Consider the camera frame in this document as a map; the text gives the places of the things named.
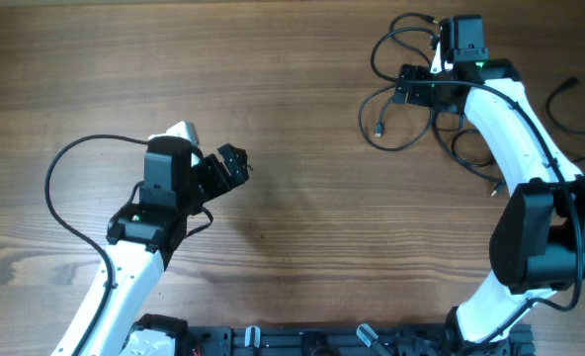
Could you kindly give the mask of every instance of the wood grain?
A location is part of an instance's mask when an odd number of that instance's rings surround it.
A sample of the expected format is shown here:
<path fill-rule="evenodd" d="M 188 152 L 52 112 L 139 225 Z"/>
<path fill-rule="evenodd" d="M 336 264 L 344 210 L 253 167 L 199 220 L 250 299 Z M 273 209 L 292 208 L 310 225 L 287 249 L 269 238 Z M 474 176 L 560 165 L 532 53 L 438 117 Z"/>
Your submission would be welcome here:
<path fill-rule="evenodd" d="M 507 198 L 490 198 L 429 134 L 400 153 L 360 137 L 359 105 L 384 84 L 370 50 L 408 11 L 484 15 L 491 55 L 515 63 L 537 112 L 578 75 L 582 85 L 553 110 L 585 128 L 585 1 L 0 9 L 0 355 L 50 353 L 99 261 L 46 210 L 53 156 L 85 134 L 144 138 L 182 120 L 196 124 L 203 151 L 231 142 L 255 170 L 209 204 L 213 226 L 183 242 L 141 313 L 192 325 L 442 321 L 486 276 Z M 418 62 L 391 45 L 379 55 L 390 73 Z M 407 141 L 425 121 L 423 109 L 391 108 L 382 143 Z M 546 126 L 585 153 L 585 137 Z M 462 144 L 473 157 L 483 148 L 476 137 Z M 141 179 L 143 151 L 109 141 L 74 149 L 53 177 L 56 208 L 104 243 L 108 218 Z M 538 307 L 526 322 L 539 354 L 585 354 L 585 288 L 576 311 Z"/>

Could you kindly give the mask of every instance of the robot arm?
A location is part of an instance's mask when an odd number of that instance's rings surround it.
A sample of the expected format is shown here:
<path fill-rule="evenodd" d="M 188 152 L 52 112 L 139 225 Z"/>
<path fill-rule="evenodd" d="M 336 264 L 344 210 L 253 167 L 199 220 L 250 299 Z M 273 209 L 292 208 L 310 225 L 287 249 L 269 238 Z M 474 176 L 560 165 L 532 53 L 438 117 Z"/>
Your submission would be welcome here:
<path fill-rule="evenodd" d="M 541 125 L 510 61 L 488 59 L 480 16 L 442 21 L 439 40 L 430 68 L 402 66 L 394 102 L 465 115 L 483 135 L 508 185 L 511 200 L 490 242 L 493 271 L 447 319 L 455 331 L 449 351 L 474 350 L 475 346 L 487 351 L 489 346 L 479 343 L 494 345 L 507 338 L 510 328 L 534 304 L 529 301 L 547 299 L 574 284 L 577 246 L 570 206 L 562 198 L 565 192 L 573 195 L 573 214 L 581 221 L 585 278 L 585 178 Z M 446 83 L 436 85 L 436 81 Z M 453 85 L 453 81 L 476 85 Z M 509 101 L 484 90 L 484 86 L 509 97 L 517 106 L 511 107 Z M 563 179 L 550 166 L 548 153 L 555 158 Z M 551 225 L 554 211 L 567 218 L 564 225 Z"/>
<path fill-rule="evenodd" d="M 172 254 L 184 238 L 203 229 L 199 227 L 187 233 L 187 217 L 203 212 L 212 221 L 203 204 L 248 180 L 244 150 L 230 144 L 220 147 L 222 165 L 213 154 L 203 157 L 197 144 L 196 130 L 189 123 L 179 123 L 167 133 L 149 138 L 144 180 L 135 186 L 139 203 L 130 199 L 108 224 L 106 252 L 113 265 L 113 288 L 100 318 L 77 354 L 122 353 L 126 339 L 132 337 L 130 329 L 141 305 L 160 280 Z M 74 353 L 91 324 L 106 283 L 107 270 L 102 263 L 52 356 Z M 171 350 L 173 355 L 173 342 L 173 338 L 165 337 L 148 346 L 153 352 Z"/>

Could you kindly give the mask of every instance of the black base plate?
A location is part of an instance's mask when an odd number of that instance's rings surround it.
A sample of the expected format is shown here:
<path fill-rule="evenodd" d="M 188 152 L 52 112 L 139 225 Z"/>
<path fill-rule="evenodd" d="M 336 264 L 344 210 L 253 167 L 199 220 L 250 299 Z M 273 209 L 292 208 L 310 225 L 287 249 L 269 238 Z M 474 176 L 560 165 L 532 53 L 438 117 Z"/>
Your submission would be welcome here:
<path fill-rule="evenodd" d="M 444 330 L 443 324 L 375 328 L 378 342 L 393 356 L 442 356 L 439 340 Z M 202 356 L 378 355 L 359 339 L 356 328 L 264 328 L 259 348 L 244 346 L 245 329 L 190 326 L 189 334 L 190 347 L 180 356 L 194 356 L 192 348 Z M 326 340 L 327 345 L 320 345 L 322 342 L 316 341 L 319 339 Z M 501 343 L 496 350 L 479 351 L 474 355 L 534 356 L 532 329 L 529 325 L 516 325 L 507 342 Z"/>

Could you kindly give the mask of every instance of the wooden surface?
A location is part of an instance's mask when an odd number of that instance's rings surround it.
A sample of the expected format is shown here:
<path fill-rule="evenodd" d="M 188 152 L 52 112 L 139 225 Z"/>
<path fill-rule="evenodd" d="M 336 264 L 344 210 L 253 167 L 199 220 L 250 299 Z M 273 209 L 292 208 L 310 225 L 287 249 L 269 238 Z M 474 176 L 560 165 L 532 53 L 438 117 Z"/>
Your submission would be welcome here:
<path fill-rule="evenodd" d="M 196 124 L 204 152 L 231 142 L 255 170 L 210 202 L 213 226 L 183 242 L 141 313 L 192 325 L 443 321 L 488 273 L 507 198 L 490 198 L 430 134 L 400 153 L 360 137 L 359 105 L 385 85 L 370 51 L 407 11 L 484 15 L 491 56 L 515 63 L 537 113 L 578 75 L 582 85 L 553 109 L 585 128 L 585 2 L 0 9 L 0 355 L 50 353 L 99 262 L 45 207 L 53 156 L 82 135 L 145 138 L 181 120 Z M 392 45 L 379 55 L 389 73 L 418 62 Z M 382 100 L 366 113 L 370 129 Z M 391 107 L 382 143 L 408 140 L 425 117 Z M 585 153 L 585 137 L 553 137 Z M 483 148 L 476 137 L 462 143 L 467 156 Z M 109 141 L 74 149 L 53 177 L 56 208 L 104 244 L 109 217 L 142 177 L 143 151 Z M 585 355 L 585 285 L 576 311 L 537 307 L 525 322 L 541 355 Z"/>

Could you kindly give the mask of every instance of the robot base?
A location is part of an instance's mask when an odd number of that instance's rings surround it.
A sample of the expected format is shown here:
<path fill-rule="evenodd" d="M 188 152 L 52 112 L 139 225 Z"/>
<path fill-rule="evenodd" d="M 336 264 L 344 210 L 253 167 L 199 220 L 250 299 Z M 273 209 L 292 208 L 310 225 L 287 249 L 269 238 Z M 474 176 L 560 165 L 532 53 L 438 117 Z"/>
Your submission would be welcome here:
<path fill-rule="evenodd" d="M 232 329 L 226 326 L 187 326 L 177 318 L 146 314 L 132 327 L 133 332 L 160 331 L 173 339 L 170 353 L 144 355 L 167 356 L 534 356 L 532 328 L 515 325 L 510 336 L 487 351 L 468 354 L 443 351 L 448 328 L 443 324 L 405 324 L 374 330 L 377 339 L 368 347 L 357 336 L 357 328 L 265 328 L 250 326 Z M 126 351 L 131 345 L 130 337 Z"/>

